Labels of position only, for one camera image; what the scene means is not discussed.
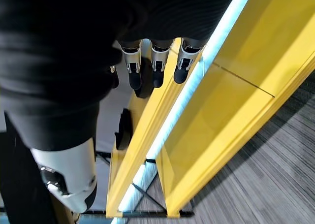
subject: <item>black object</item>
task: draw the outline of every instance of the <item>black object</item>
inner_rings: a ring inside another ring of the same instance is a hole
[[[123,211],[123,218],[169,218],[165,211]],[[191,218],[194,212],[179,211],[180,218]],[[105,217],[106,211],[89,210],[83,216]]]
[[[148,98],[152,94],[152,65],[151,61],[147,58],[141,58],[140,73],[142,78],[142,85],[139,89],[134,90],[135,94],[139,98]]]
[[[107,163],[109,165],[109,160],[112,157],[111,153],[108,152],[101,152],[101,151],[96,151],[95,152],[96,155],[100,156],[101,158],[103,158],[104,162]],[[146,162],[148,163],[156,163],[155,159],[146,159]]]
[[[175,68],[175,72],[174,72],[174,81],[177,84],[182,84],[185,82],[185,80],[187,79],[188,76],[188,70],[186,70],[185,67],[183,67],[182,69],[178,69],[177,67]]]
[[[119,86],[119,78],[118,78],[118,74],[117,71],[115,70],[114,73],[112,73],[113,75],[113,89],[117,88]]]
[[[129,73],[129,84],[134,90],[138,90],[141,87],[142,80],[141,74],[137,72]]]
[[[164,71],[153,71],[152,81],[154,88],[160,88],[164,81]]]
[[[128,147],[132,138],[132,120],[131,113],[128,109],[123,109],[119,120],[119,131],[115,133],[116,149],[124,150]]]

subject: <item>yellow metal beam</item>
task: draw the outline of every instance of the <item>yellow metal beam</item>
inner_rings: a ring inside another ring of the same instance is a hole
[[[178,211],[315,69],[315,0],[249,0],[157,157]]]
[[[112,159],[110,185],[107,194],[107,217],[115,217],[119,214],[118,206],[123,199],[133,177],[140,165],[144,162],[146,154],[150,149],[159,129],[172,108],[178,94],[184,84],[178,85],[173,80],[173,74],[177,63],[178,49],[172,47],[164,72],[164,83],[159,89],[154,89],[149,100],[145,103],[143,110],[141,102],[133,97],[135,103],[130,102],[131,116],[134,121],[134,133],[129,147],[120,159]]]

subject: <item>led light strip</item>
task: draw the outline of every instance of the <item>led light strip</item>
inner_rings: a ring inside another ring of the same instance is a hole
[[[232,27],[234,26],[237,18],[240,16],[245,4],[248,0],[232,0],[229,7],[227,8],[226,12],[222,16],[218,26],[216,27],[215,31],[211,35],[208,43],[206,44],[200,61],[197,63],[196,67],[191,73],[191,76],[187,80],[186,84],[184,85],[181,93],[179,94],[178,98],[176,99],[170,113],[168,114],[165,122],[163,123],[160,131],[158,132],[150,150],[147,153],[147,159],[155,159],[158,153],[160,152],[162,146],[164,145],[165,141],[167,140],[169,134],[171,133],[173,127],[175,126],[176,122],[178,121],[180,115],[182,114],[184,108],[188,104],[192,94],[197,89],[199,83],[201,82],[205,72],[209,69],[212,61],[214,60],[215,56],[219,52],[221,46],[223,45],[226,37],[230,33]],[[135,178],[135,181],[141,182],[141,179],[146,172],[144,167],[140,167]],[[123,211],[125,207],[128,207],[129,203],[133,199],[135,194],[135,188],[128,188],[126,194],[124,195],[120,205],[119,210]],[[124,219],[114,218],[111,224],[118,224],[125,222]]]

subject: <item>floor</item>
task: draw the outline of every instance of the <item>floor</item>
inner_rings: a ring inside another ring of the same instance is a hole
[[[158,177],[148,193],[163,203]],[[193,205],[190,219],[132,219],[129,224],[315,223],[315,72]],[[145,198],[137,209],[158,210]]]

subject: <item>black metal frame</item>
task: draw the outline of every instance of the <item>black metal frame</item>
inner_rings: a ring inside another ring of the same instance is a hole
[[[99,158],[101,158],[103,161],[106,160],[106,163],[108,164],[108,159],[110,159],[112,157],[112,154],[111,153],[108,153],[108,152],[101,152],[101,151],[96,151],[95,152],[96,155],[98,155]],[[149,162],[149,163],[156,163],[155,159],[146,159],[145,160],[146,162]]]
[[[97,157],[104,161],[108,166],[110,166],[110,161],[112,154],[107,152],[96,151]],[[154,159],[146,159],[145,162],[156,163]],[[137,186],[135,183],[131,183],[144,197],[154,203],[156,206],[162,209],[162,211],[123,211],[123,218],[168,218],[167,210],[159,202],[157,202],[152,196],[150,196],[145,190]],[[180,218],[190,218],[194,216],[194,212],[184,212],[179,211]],[[89,210],[82,215],[91,216],[106,216],[106,211]]]

